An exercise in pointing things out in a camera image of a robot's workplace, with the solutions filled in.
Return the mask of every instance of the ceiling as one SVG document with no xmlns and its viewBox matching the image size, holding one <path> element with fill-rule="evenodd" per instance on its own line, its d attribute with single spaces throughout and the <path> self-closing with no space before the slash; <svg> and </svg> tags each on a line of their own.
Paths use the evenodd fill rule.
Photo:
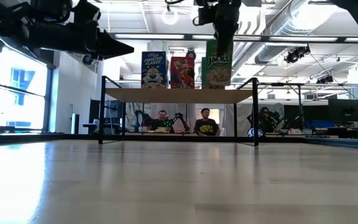
<svg viewBox="0 0 358 224">
<path fill-rule="evenodd" d="M 102 12 L 99 26 L 108 32 L 214 33 L 211 24 L 198 27 L 192 24 L 191 21 L 192 18 L 195 17 L 196 12 L 193 1 L 185 1 L 170 7 L 172 11 L 177 13 L 177 21 L 174 25 L 168 25 L 163 22 L 162 14 L 166 11 L 166 4 L 163 0 L 100 1 L 102 3 L 94 2 Z M 264 5 L 264 23 L 276 15 L 287 2 L 288 0 L 275 0 L 275 4 Z M 254 19 L 249 18 L 250 10 L 251 8 L 246 8 L 246 13 L 241 14 L 240 23 L 245 29 L 251 27 L 254 23 Z M 175 15 L 169 12 L 166 17 L 167 20 L 171 20 Z M 313 19 L 314 17 L 312 15 L 306 18 L 304 22 L 308 23 Z M 313 30 L 310 35 L 358 36 L 358 25 L 347 11 L 336 7 L 335 12 L 332 13 L 324 23 Z M 123 42 L 135 47 L 135 52 L 121 57 L 122 78 L 125 80 L 140 80 L 141 52 L 147 50 L 147 44 L 150 41 L 128 40 Z M 169 55 L 184 56 L 186 49 L 195 49 L 197 59 L 199 60 L 205 54 L 205 41 L 166 40 L 163 42 L 165 46 L 167 46 L 166 50 Z M 238 50 L 246 44 L 247 43 L 235 44 L 235 48 Z M 234 51 L 234 58 L 240 60 L 246 56 L 247 51 L 240 52 L 236 49 Z M 317 78 L 326 74 L 325 70 L 327 70 L 327 72 L 332 73 L 338 82 L 346 82 L 348 69 L 354 67 L 356 62 L 358 62 L 358 44 L 310 44 L 310 49 L 312 56 L 308 55 L 299 62 L 289 66 L 283 63 L 283 55 L 286 55 L 287 51 L 282 52 L 282 54 L 270 62 L 268 66 L 256 65 L 253 61 L 247 63 L 247 65 L 241 64 L 239 68 L 235 69 L 232 81 L 243 82 L 250 77 L 257 76 L 260 82 L 315 82 Z"/>
</svg>

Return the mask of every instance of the wall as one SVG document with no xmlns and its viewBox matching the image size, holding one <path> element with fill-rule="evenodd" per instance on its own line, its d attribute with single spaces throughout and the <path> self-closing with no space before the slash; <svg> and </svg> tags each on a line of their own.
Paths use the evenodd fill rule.
<svg viewBox="0 0 358 224">
<path fill-rule="evenodd" d="M 55 52 L 53 73 L 50 131 L 71 133 L 71 105 L 73 113 L 80 115 L 80 124 L 88 123 L 90 101 L 99 100 L 97 84 L 100 78 L 95 71 L 65 52 Z M 80 134 L 88 129 L 80 125 Z"/>
</svg>

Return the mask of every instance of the exposed duct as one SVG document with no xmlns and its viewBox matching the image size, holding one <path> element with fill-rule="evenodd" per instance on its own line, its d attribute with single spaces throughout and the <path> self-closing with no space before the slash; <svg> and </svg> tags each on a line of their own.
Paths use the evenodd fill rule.
<svg viewBox="0 0 358 224">
<path fill-rule="evenodd" d="M 309 35 L 326 22 L 336 9 L 336 6 L 309 4 L 309 0 L 293 0 L 262 34 Z M 268 64 L 286 49 L 286 46 L 253 43 L 235 65 L 235 72 L 245 63 Z"/>
</svg>

